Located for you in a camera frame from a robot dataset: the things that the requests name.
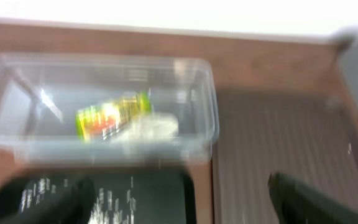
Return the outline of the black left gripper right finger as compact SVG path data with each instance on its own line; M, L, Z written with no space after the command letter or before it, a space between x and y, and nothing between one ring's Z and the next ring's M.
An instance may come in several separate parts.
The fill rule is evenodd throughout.
M280 224L358 224L358 213L284 173L270 174L268 192Z

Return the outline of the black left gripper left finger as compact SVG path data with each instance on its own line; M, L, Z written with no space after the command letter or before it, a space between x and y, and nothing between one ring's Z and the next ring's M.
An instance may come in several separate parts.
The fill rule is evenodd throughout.
M94 183L88 176L83 176L35 207L0 218L0 224L87 224L95 200Z

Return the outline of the orange green snack wrapper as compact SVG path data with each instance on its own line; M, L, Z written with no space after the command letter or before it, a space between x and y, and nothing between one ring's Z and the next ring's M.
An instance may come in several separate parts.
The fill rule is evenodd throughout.
M91 105L76 112L77 136L85 141L107 141L122 132L132 120L149 112L151 102L144 91Z

